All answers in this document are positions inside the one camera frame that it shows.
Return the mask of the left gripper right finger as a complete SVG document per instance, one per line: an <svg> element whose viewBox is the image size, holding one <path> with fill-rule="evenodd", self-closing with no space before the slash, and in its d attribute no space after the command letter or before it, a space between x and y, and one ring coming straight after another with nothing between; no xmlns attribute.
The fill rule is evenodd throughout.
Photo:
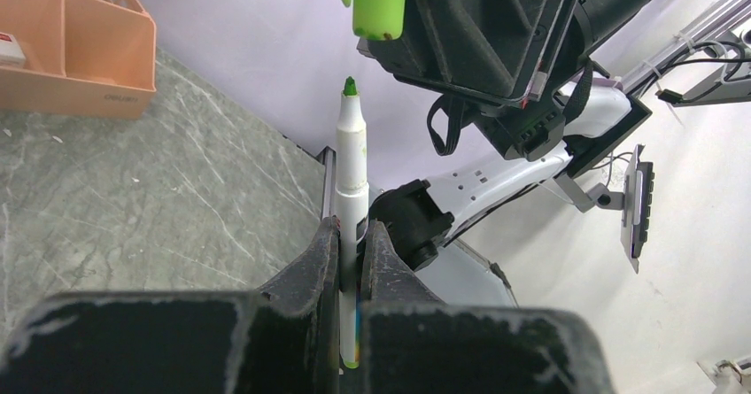
<svg viewBox="0 0 751 394"><path fill-rule="evenodd" d="M434 339L419 325L444 302L398 256L381 221L371 222L360 281L360 391L433 391Z"/></svg>

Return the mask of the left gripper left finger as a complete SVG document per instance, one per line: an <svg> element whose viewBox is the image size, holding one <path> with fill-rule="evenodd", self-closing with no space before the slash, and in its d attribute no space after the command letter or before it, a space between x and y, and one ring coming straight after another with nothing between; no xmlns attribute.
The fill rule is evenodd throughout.
<svg viewBox="0 0 751 394"><path fill-rule="evenodd" d="M331 217L296 259L236 304L231 393L337 393L339 232Z"/></svg>

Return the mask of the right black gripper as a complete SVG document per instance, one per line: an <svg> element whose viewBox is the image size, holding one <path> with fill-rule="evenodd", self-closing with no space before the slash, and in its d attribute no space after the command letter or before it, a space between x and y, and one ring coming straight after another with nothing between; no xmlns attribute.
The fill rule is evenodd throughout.
<svg viewBox="0 0 751 394"><path fill-rule="evenodd" d="M359 52L401 82L490 105L537 100L576 0L406 0L402 35Z"/></svg>

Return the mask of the white marker multicolour label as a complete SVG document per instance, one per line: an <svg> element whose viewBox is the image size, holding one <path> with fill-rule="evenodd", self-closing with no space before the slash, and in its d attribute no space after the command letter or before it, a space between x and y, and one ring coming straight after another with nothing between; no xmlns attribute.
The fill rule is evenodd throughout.
<svg viewBox="0 0 751 394"><path fill-rule="evenodd" d="M359 366L358 259L368 232L367 124L352 76L345 79L336 125L335 216L339 227L339 353L345 367Z"/></svg>

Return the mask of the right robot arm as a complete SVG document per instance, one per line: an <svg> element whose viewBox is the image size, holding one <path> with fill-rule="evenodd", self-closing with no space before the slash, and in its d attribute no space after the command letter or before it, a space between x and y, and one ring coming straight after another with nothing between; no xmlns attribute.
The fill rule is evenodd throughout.
<svg viewBox="0 0 751 394"><path fill-rule="evenodd" d="M494 149L374 200L411 269L540 183L586 173L648 118L591 55L652 1L404 0L400 35L360 40L397 81L437 92L437 154L453 154L463 128Z"/></svg>

